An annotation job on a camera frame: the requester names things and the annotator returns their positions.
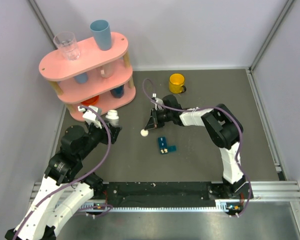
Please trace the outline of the white bottle cap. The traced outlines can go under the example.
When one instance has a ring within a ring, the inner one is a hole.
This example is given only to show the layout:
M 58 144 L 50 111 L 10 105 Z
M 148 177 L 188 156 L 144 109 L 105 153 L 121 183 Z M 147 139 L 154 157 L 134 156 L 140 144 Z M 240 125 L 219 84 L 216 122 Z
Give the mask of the white bottle cap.
M 140 134 L 141 134 L 142 137 L 147 137 L 149 135 L 149 131 L 146 130 L 146 129 L 142 129 L 140 131 Z

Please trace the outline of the white pill bottle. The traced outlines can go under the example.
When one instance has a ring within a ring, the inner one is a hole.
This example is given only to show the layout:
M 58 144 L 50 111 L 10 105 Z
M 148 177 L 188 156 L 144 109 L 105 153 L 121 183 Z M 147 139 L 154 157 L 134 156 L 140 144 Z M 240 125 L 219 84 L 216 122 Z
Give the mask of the white pill bottle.
M 105 116 L 105 119 L 113 126 L 119 127 L 119 114 L 117 110 L 109 110 Z

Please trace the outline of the teal pill organizer box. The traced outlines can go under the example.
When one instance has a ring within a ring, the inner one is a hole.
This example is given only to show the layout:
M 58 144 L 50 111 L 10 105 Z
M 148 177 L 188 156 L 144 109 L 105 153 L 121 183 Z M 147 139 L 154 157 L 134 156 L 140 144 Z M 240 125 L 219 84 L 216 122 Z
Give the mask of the teal pill organizer box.
M 161 155 L 166 155 L 168 153 L 172 153 L 177 150 L 177 147 L 175 145 L 168 145 L 167 140 L 164 136 L 158 137 L 157 142 L 158 142 L 159 153 Z

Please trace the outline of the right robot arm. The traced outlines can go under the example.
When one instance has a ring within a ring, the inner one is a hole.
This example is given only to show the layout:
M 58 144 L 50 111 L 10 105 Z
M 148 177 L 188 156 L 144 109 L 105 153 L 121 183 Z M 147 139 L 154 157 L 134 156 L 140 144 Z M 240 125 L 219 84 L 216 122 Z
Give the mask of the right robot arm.
M 240 140 L 243 127 L 224 105 L 214 108 L 182 108 L 172 94 L 160 99 L 154 93 L 150 98 L 154 108 L 145 128 L 140 131 L 143 137 L 149 130 L 162 128 L 167 122 L 181 127 L 204 127 L 212 142 L 219 148 L 223 164 L 223 192 L 229 198 L 252 197 L 250 181 L 246 179 L 241 167 Z

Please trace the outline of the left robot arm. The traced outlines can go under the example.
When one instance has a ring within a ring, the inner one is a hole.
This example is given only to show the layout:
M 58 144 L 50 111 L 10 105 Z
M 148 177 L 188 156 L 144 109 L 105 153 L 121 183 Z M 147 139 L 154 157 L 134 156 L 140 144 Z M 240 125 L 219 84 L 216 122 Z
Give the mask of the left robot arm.
M 122 127 L 109 122 L 99 128 L 73 125 L 61 138 L 60 150 L 49 160 L 40 189 L 24 220 L 5 234 L 7 240 L 55 240 L 67 221 L 91 198 L 104 191 L 103 180 L 95 173 L 80 180 L 76 189 L 61 203 L 60 197 L 70 189 L 83 168 L 83 160 L 98 144 L 114 144 Z

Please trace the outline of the orange plastic bowl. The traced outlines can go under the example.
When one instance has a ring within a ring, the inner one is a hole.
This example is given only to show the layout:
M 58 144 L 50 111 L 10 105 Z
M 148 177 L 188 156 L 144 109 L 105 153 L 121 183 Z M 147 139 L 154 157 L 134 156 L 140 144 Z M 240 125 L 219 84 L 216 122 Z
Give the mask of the orange plastic bowl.
M 99 101 L 99 98 L 100 98 L 100 96 L 99 95 L 96 95 L 96 96 L 94 96 L 94 97 L 92 97 L 92 98 L 89 98 L 89 99 L 87 99 L 87 100 L 85 100 L 85 101 L 82 101 L 81 102 L 81 104 L 82 105 L 84 105 L 84 106 L 90 106 L 90 105 L 95 105 L 96 103 L 98 103 L 98 101 Z

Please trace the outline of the dark blue faceted cup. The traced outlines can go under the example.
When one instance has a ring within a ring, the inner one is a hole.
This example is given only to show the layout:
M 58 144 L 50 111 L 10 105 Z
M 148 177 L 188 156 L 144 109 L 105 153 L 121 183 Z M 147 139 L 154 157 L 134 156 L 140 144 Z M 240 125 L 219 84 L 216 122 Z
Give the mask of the dark blue faceted cup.
M 124 87 L 124 85 L 121 85 L 119 87 L 113 88 L 110 90 L 110 93 L 114 98 L 120 99 L 123 97 L 123 95 L 125 93 L 125 87 Z

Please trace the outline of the yellow mug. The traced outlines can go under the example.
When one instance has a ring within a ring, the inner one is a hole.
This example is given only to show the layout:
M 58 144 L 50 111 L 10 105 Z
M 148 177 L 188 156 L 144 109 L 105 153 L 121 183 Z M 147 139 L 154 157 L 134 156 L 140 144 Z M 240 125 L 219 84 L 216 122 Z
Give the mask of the yellow mug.
M 185 77 L 180 73 L 174 73 L 169 77 L 169 91 L 173 94 L 181 94 L 187 91 Z

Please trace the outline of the pink three-tier wooden shelf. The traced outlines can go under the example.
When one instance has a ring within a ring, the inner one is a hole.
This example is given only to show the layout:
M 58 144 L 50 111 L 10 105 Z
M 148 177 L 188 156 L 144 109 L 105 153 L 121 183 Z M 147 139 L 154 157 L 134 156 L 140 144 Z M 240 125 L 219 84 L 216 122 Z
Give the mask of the pink three-tier wooden shelf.
M 118 32 L 112 32 L 111 38 L 112 47 L 107 51 L 100 50 L 95 39 L 90 37 L 78 42 L 78 59 L 67 60 L 57 49 L 48 53 L 39 63 L 40 74 L 49 82 L 70 115 L 77 121 L 84 120 L 78 106 L 94 96 L 99 96 L 95 106 L 101 109 L 103 114 L 129 104 L 136 96 L 128 39 Z M 103 78 L 99 67 L 108 63 L 113 63 L 114 73 L 109 78 Z M 74 76 L 82 73 L 87 73 L 88 81 L 79 84 Z M 110 90 L 122 85 L 123 97 L 114 98 Z

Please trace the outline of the small light blue cup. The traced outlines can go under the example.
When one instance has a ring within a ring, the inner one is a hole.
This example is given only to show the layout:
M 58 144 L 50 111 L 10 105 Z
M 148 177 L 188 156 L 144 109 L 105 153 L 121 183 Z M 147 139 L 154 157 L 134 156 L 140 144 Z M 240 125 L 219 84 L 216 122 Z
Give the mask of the small light blue cup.
M 74 76 L 74 79 L 78 84 L 84 84 L 88 81 L 89 77 L 86 72 L 83 72 L 81 74 Z

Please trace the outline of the clear drinking glass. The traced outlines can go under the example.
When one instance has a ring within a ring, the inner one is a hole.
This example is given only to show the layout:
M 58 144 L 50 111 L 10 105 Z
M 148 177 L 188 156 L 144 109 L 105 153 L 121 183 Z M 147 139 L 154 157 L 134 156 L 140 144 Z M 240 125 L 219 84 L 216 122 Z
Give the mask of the clear drinking glass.
M 62 55 L 69 61 L 77 60 L 80 55 L 80 49 L 73 32 L 63 31 L 58 33 L 53 38 L 53 43 Z

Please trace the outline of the light blue plastic tumbler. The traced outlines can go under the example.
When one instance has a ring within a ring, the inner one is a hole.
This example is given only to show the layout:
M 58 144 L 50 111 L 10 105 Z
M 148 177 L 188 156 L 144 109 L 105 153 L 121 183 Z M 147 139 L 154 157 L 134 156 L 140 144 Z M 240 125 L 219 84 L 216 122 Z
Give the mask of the light blue plastic tumbler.
M 90 24 L 90 30 L 100 50 L 107 51 L 112 47 L 110 24 L 106 20 L 95 20 Z

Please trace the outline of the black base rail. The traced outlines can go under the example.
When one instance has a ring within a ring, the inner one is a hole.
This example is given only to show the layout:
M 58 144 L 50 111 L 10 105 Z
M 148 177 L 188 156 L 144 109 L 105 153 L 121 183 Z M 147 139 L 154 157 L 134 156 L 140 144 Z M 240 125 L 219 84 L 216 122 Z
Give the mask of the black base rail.
M 247 200 L 245 183 L 236 192 L 221 182 L 109 182 L 103 185 L 107 202 L 117 208 L 213 207 L 216 200 Z

